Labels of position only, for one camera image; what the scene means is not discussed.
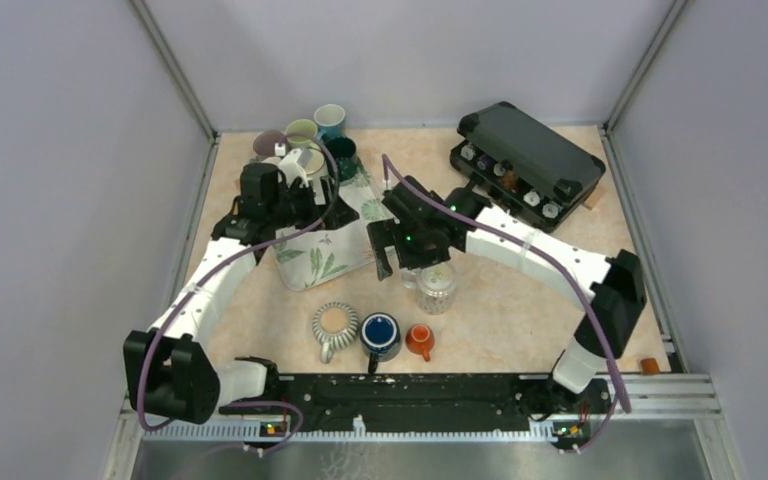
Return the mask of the dark green mug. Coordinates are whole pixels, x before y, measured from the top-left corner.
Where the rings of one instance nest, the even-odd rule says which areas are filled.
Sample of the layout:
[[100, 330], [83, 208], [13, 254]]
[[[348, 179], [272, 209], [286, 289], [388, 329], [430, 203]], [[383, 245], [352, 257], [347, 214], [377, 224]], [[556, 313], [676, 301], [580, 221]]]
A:
[[325, 147], [337, 164], [337, 178], [340, 183], [352, 180], [359, 170], [359, 159], [355, 142], [348, 137], [328, 140]]

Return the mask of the clear floral glass jar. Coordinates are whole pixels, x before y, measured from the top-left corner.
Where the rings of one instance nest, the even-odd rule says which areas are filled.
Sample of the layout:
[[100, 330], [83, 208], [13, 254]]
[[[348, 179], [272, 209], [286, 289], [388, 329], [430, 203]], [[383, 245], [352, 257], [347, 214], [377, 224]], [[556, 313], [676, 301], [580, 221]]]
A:
[[458, 282], [450, 262], [422, 269], [402, 269], [401, 280], [415, 293], [417, 305], [426, 314], [444, 314], [454, 304]]

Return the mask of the light blue mug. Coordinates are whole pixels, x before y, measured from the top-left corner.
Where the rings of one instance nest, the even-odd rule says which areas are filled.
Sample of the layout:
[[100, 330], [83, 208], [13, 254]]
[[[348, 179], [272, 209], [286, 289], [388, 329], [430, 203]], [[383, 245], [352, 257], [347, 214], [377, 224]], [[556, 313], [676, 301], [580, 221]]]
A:
[[317, 125], [317, 138], [327, 142], [345, 135], [346, 111], [337, 104], [326, 104], [318, 107], [313, 114]]

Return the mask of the light green mug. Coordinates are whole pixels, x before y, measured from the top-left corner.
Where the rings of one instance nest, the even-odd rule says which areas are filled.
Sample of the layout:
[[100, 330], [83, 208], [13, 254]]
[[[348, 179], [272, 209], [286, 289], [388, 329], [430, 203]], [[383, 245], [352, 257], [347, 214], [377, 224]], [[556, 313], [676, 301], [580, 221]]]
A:
[[313, 120], [297, 119], [285, 127], [284, 133], [290, 150], [308, 149], [315, 145], [319, 127]]

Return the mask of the lilac purple mug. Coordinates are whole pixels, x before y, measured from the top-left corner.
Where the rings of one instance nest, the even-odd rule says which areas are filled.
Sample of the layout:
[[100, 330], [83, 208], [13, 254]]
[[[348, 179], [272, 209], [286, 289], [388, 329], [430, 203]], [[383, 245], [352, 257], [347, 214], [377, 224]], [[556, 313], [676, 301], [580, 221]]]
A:
[[285, 134], [278, 130], [267, 130], [260, 133], [252, 143], [254, 154], [258, 160], [270, 157], [283, 157], [288, 152], [285, 145]]

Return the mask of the small orange mug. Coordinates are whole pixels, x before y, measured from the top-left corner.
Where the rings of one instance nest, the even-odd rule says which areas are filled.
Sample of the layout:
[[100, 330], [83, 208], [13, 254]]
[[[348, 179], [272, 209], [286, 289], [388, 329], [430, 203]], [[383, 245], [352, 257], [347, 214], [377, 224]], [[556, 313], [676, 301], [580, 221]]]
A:
[[406, 334], [405, 344], [412, 354], [421, 356], [425, 362], [430, 362], [431, 351], [435, 346], [433, 330], [426, 324], [413, 325]]

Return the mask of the white ribbed mug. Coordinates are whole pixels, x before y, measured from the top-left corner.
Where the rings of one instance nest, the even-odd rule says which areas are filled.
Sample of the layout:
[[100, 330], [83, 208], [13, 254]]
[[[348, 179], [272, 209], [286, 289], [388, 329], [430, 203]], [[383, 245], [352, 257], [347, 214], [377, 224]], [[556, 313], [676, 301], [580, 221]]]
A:
[[302, 149], [298, 165], [305, 171], [309, 184], [314, 191], [316, 203], [324, 204], [325, 189], [322, 186], [321, 178], [328, 176], [328, 170], [323, 153], [316, 148]]

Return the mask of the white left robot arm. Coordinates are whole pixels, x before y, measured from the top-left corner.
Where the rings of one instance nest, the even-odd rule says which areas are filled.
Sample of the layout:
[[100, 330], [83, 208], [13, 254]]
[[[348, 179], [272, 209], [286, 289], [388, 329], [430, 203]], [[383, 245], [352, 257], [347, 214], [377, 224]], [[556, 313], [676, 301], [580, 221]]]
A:
[[301, 167], [254, 163], [243, 168], [239, 182], [240, 192], [214, 225], [191, 278], [164, 314], [123, 343], [129, 401], [147, 431], [158, 428], [151, 415], [164, 425], [203, 424], [237, 400], [262, 414], [277, 407], [281, 388], [273, 363], [243, 357], [216, 367], [206, 344], [268, 248], [359, 217], [340, 198], [332, 173], [310, 179]]

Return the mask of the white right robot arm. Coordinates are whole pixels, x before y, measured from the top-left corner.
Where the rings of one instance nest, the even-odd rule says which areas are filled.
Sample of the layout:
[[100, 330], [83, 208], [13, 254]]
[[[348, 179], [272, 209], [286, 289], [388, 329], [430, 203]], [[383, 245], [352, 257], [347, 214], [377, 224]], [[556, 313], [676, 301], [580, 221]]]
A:
[[608, 371], [619, 400], [627, 401], [617, 361], [647, 304], [636, 254], [622, 249], [606, 256], [567, 244], [466, 187], [441, 199], [407, 176], [385, 191], [382, 203], [391, 218], [367, 226], [379, 279], [393, 273], [390, 250], [404, 270], [445, 263], [454, 250], [516, 270], [565, 296], [584, 313], [550, 374], [549, 404], [560, 412], [574, 411], [601, 370]]

